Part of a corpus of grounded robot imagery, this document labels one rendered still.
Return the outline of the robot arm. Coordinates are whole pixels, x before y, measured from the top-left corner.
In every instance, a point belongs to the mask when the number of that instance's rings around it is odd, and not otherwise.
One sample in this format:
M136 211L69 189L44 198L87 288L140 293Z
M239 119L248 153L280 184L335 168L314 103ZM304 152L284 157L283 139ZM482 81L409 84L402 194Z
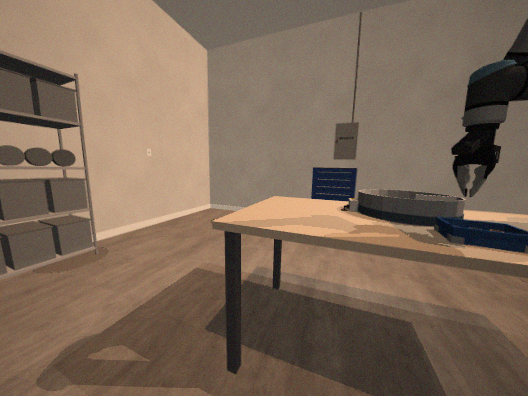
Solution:
M463 127L501 124L509 101L528 100L528 18L504 59L473 72L467 87ZM470 131L451 148L452 155L473 154L489 137L490 130Z

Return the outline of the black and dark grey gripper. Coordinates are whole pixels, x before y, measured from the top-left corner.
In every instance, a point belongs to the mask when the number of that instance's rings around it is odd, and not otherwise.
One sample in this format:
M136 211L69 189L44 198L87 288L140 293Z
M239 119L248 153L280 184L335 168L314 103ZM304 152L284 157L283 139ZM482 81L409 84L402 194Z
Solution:
M474 169L476 177L470 189L470 197L473 197L499 161L501 146L494 145L496 129L499 129L499 126L500 123L481 123L467 126L465 129L465 132L489 129L490 137L473 154L455 156L453 171L464 197L467 196L466 184L470 181L470 168L468 164L481 165ZM496 151L496 155L494 151Z

